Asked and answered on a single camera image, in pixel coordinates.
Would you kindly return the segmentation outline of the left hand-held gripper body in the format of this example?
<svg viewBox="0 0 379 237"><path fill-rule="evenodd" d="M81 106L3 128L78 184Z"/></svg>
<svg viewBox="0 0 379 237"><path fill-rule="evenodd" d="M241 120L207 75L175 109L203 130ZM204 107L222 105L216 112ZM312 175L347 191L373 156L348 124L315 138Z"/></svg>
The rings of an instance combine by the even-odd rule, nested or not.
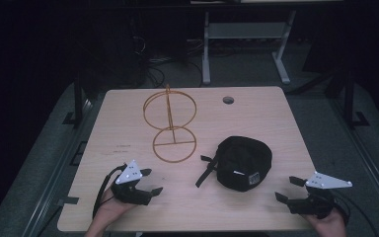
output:
<svg viewBox="0 0 379 237"><path fill-rule="evenodd" d="M121 173L114 179L111 190L114 197L124 203L148 205L152 195L151 192L141 191L136 185L143 177L137 162L132 160L121 169Z"/></svg>

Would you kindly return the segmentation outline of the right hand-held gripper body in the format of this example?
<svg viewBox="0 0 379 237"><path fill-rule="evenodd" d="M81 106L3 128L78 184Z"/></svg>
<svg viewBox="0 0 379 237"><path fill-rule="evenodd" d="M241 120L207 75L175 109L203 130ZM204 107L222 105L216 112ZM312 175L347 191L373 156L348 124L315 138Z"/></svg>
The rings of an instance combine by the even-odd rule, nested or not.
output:
<svg viewBox="0 0 379 237"><path fill-rule="evenodd" d="M308 196L303 199L289 199L287 206L293 214L315 215L319 219L327 217L331 211L337 209L343 219L349 214L339 205L332 190L351 188L352 182L334 178L317 171L306 181L305 188Z"/></svg>

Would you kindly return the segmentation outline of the black cap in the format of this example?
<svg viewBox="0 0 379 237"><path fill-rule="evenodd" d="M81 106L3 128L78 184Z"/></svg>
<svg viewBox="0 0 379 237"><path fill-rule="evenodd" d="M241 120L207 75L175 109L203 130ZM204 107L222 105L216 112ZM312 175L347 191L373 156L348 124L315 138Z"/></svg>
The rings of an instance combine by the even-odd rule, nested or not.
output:
<svg viewBox="0 0 379 237"><path fill-rule="evenodd" d="M271 169L272 152L262 141L230 136L218 145L213 158L201 155L200 159L207 166L195 183L198 188L215 171L217 181L225 188L247 192L265 179Z"/></svg>

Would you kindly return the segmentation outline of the gold wire hat stand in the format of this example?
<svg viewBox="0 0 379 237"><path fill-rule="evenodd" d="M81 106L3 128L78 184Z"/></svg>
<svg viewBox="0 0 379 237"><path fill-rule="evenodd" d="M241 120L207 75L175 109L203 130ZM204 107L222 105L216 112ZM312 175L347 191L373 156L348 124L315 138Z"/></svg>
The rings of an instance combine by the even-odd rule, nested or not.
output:
<svg viewBox="0 0 379 237"><path fill-rule="evenodd" d="M189 94L169 86L150 95L142 106L143 119L154 130L152 151L161 161L181 163L197 147L189 128L197 115L197 104Z"/></svg>

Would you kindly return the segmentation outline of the person's left hand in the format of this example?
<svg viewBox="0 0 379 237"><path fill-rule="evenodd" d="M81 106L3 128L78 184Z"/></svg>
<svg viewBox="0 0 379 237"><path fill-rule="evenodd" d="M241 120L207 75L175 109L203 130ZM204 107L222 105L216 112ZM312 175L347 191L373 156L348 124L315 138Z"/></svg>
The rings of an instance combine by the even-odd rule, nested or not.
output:
<svg viewBox="0 0 379 237"><path fill-rule="evenodd" d="M124 203L114 198L113 192L107 189L102 196L102 204L97 210L84 237L103 237L105 230L125 213L135 207L135 204Z"/></svg>

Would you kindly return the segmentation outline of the person's right hand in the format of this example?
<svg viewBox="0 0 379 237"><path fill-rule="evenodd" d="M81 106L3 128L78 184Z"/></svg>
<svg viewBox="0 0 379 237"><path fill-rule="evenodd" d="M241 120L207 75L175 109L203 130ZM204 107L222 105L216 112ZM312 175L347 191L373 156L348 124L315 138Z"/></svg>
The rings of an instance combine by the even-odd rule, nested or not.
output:
<svg viewBox="0 0 379 237"><path fill-rule="evenodd" d="M346 237L342 215L335 208L323 219L315 215L303 215L303 218L312 225L320 237Z"/></svg>

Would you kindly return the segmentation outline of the black metal stand post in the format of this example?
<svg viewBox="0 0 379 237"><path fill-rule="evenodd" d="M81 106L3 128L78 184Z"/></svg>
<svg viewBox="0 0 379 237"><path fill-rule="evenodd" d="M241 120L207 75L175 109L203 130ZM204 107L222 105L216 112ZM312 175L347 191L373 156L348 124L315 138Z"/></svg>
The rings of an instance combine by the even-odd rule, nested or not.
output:
<svg viewBox="0 0 379 237"><path fill-rule="evenodd" d="M354 74L352 71L347 72L344 80L344 100L343 100L343 119L350 129L356 129L358 126L368 126L369 122L363 112L356 111L353 108L354 102Z"/></svg>
<svg viewBox="0 0 379 237"><path fill-rule="evenodd" d="M74 88L74 111L66 114L63 124L71 124L74 129L78 128L83 119L83 91L81 86L81 80L76 77L73 83Z"/></svg>

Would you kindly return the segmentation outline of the grey metal table frame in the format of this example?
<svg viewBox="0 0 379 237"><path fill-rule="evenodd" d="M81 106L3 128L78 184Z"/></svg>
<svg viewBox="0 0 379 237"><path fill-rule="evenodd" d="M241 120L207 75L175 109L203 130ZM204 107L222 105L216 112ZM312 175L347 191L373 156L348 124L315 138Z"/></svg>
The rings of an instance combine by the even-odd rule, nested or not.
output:
<svg viewBox="0 0 379 237"><path fill-rule="evenodd" d="M290 79L282 61L292 25L296 16L291 11L284 22L270 23L213 23L209 13L204 14L202 83L211 83L209 64L209 42L211 40L280 40L279 49L274 51L272 60L283 84L289 84Z"/></svg>

